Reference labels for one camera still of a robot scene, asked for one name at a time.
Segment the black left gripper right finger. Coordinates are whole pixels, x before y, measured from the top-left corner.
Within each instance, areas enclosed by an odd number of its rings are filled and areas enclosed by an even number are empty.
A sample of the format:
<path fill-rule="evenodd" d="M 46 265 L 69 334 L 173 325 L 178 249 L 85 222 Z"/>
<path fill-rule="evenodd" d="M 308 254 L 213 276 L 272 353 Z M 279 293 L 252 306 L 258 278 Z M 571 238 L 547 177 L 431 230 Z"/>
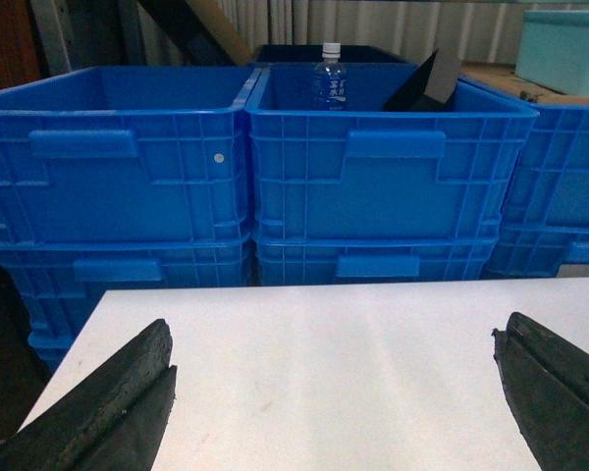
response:
<path fill-rule="evenodd" d="M 520 434 L 543 470 L 589 470 L 589 353 L 513 312 L 494 359 Z"/>

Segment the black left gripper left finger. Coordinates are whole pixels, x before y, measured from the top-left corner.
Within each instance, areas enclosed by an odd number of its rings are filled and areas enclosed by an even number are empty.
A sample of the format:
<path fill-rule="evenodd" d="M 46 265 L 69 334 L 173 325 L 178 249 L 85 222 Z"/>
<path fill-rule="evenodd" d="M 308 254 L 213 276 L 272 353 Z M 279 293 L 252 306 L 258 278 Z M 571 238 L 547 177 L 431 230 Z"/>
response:
<path fill-rule="evenodd" d="M 157 319 L 0 445 L 0 470 L 149 470 L 177 380 L 173 339 Z"/>

